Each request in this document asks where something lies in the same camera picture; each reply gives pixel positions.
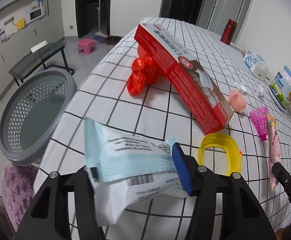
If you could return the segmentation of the person's right hand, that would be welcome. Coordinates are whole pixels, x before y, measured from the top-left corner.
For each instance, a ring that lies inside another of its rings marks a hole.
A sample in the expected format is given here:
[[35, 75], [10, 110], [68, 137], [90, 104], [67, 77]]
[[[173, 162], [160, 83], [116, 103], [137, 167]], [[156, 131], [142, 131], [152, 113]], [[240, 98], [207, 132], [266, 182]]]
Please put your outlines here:
[[276, 240], [284, 239], [290, 233], [291, 226], [286, 226], [285, 228], [280, 228], [275, 232]]

